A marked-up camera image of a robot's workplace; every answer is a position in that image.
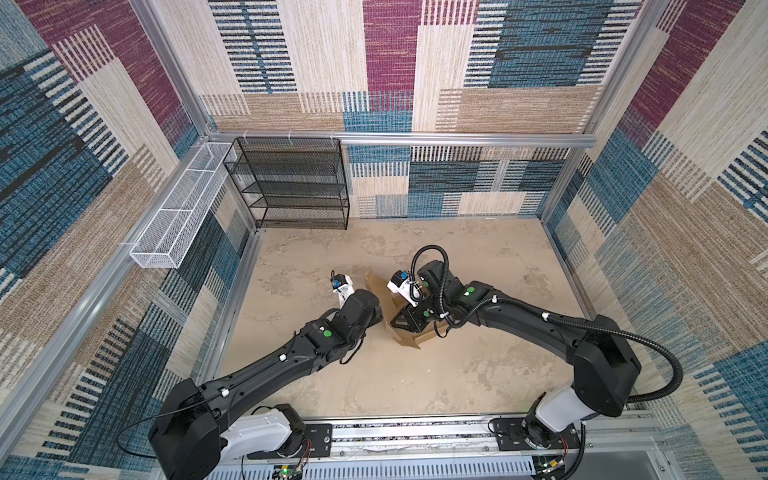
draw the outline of black mounting plate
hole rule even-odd
[[[519,452],[521,450],[536,450],[525,441],[525,430],[521,425],[524,419],[524,417],[513,417],[491,420],[488,425],[496,433],[496,444],[500,451]],[[575,451],[578,449],[578,435],[576,435],[576,429],[572,423],[560,435],[568,443],[569,450]],[[552,445],[551,449],[562,450],[562,442],[558,440],[555,445]]]
[[[312,442],[312,451],[310,452],[310,458],[330,457],[331,456],[331,442],[333,441],[333,424],[330,423],[310,423],[307,424],[306,430],[304,430],[304,437]],[[291,455],[290,458],[301,458],[306,451],[306,443],[301,445],[301,448],[295,455]],[[254,452],[246,455],[249,460],[264,460],[265,458],[279,458],[275,452]]]

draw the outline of open cardboard box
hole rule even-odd
[[[379,298],[379,304],[382,307],[382,315],[384,317],[382,325],[384,325],[384,330],[400,345],[421,349],[419,344],[437,336],[435,334],[435,327],[430,323],[423,332],[413,333],[408,330],[396,329],[390,325],[397,312],[408,305],[408,300],[403,298],[402,295],[389,291],[389,288],[386,286],[388,282],[388,280],[374,275],[371,270],[368,270],[368,273],[366,273],[366,288]],[[443,320],[438,323],[437,329],[440,331],[440,335],[443,335],[448,329],[448,324]]]

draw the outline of white wire basket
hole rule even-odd
[[[225,159],[237,160],[228,143],[207,143],[197,151],[131,248],[131,258],[141,268],[178,268],[181,265],[227,178]]]

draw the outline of black metal frame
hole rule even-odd
[[[349,188],[338,140],[238,137],[231,148],[237,160],[224,166],[257,227],[349,226]],[[248,184],[236,177],[242,175],[250,177]]]

